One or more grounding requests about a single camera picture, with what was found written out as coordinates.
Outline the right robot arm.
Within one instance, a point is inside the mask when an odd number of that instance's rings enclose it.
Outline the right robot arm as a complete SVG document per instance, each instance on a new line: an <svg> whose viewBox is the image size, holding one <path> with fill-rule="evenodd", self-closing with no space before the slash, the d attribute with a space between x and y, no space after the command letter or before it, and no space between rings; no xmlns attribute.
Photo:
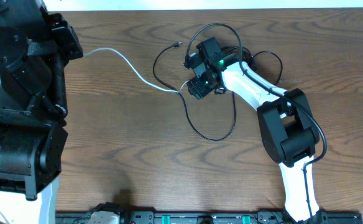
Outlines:
<svg viewBox="0 0 363 224"><path fill-rule="evenodd" d="M200 42L196 52L186 55L185 67L195 73L187 85L197 99L216 89L229 90L255 109L262 144L282 173L286 219L292 223L321 223L312 173L319 131L312 122L305 94L271 84L243 56L226 53L214 37Z"/></svg>

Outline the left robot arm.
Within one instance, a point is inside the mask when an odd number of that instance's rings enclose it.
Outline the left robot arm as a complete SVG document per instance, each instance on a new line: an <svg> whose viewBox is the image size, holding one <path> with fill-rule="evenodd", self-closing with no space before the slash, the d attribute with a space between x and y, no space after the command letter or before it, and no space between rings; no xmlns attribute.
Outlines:
<svg viewBox="0 0 363 224"><path fill-rule="evenodd" d="M43 1L0 1L0 223L55 223L77 34Z"/></svg>

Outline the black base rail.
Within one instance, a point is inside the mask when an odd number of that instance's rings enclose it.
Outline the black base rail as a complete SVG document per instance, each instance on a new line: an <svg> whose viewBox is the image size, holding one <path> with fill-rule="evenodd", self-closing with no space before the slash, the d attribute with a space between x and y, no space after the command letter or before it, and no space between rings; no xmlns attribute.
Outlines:
<svg viewBox="0 0 363 224"><path fill-rule="evenodd" d="M128 217L121 217L119 223L135 224L244 224L244 223L291 223L282 212L259 211L257 213L160 213L131 212ZM321 212L314 223L325 224L363 224L359 213Z"/></svg>

